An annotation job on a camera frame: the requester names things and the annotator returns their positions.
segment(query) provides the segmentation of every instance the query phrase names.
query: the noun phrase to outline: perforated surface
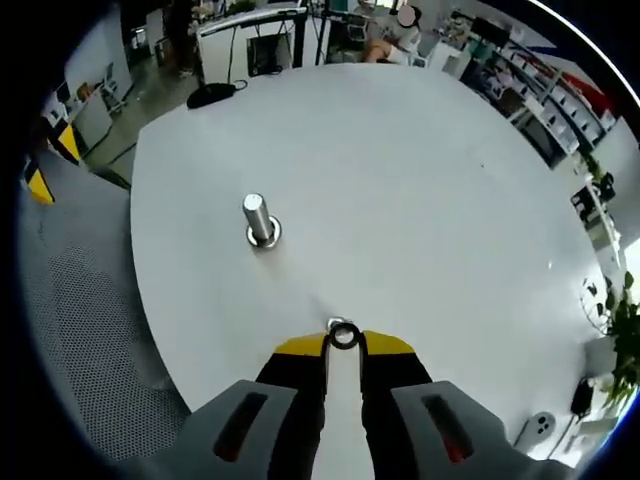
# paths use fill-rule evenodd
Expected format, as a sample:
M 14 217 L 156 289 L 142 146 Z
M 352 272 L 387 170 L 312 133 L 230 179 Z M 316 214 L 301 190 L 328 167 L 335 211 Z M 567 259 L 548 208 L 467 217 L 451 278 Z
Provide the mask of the perforated surface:
M 153 345 L 137 291 L 128 194 L 71 164 L 43 167 L 56 204 L 23 196 L 27 311 L 71 413 L 112 460 L 168 447 L 188 415 L 174 389 L 142 382 L 132 345 Z

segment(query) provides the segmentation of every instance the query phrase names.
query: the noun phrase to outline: metal cylinder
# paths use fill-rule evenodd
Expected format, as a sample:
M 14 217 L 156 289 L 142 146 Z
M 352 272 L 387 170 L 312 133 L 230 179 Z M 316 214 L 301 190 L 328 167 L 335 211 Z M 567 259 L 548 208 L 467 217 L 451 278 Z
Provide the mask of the metal cylinder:
M 258 193 L 250 193 L 244 197 L 242 210 L 247 217 L 253 237 L 258 242 L 266 242 L 273 237 L 273 224 L 269 218 L 267 202 Z

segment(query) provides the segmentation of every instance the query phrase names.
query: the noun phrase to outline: chair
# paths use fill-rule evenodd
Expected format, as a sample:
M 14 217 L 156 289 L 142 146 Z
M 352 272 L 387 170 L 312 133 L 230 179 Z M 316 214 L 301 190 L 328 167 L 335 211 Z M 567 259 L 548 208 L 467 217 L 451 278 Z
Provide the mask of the chair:
M 129 193 L 51 152 L 55 197 L 21 192 L 18 262 L 33 338 L 85 436 L 111 461 L 173 444 L 189 415 L 155 348 L 137 289 Z
M 113 79 L 113 62 L 107 66 L 100 88 L 102 91 L 102 98 L 104 98 L 104 101 L 109 108 L 109 113 L 119 112 L 127 104 L 116 97 L 118 82 Z

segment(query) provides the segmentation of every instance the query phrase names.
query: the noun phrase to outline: white round table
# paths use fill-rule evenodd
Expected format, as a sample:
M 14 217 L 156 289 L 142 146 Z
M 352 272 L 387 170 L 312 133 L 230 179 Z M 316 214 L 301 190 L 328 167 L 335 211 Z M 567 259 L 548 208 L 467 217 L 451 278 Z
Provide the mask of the white round table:
M 131 231 L 144 309 L 192 410 L 340 315 L 409 342 L 514 439 L 530 414 L 568 412 L 593 335 L 579 295 L 597 260 L 564 190 L 444 73 L 340 65 L 255 78 L 140 134 Z M 246 240 L 251 192 L 282 223 L 272 251 Z M 372 478 L 357 357 L 331 362 L 314 477 Z

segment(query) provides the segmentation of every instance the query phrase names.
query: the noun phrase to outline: metal washer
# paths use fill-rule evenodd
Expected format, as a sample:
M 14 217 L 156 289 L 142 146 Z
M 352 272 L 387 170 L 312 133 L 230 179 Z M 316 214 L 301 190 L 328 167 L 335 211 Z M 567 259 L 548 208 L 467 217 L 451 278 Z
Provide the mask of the metal washer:
M 280 240 L 280 236 L 282 235 L 282 226 L 280 225 L 280 221 L 273 215 L 269 215 L 269 221 L 271 222 L 271 225 L 273 225 L 273 235 L 265 241 L 258 241 L 253 236 L 253 228 L 251 228 L 251 226 L 247 227 L 247 240 L 254 247 L 273 248 L 276 243 L 278 243 L 278 240 Z

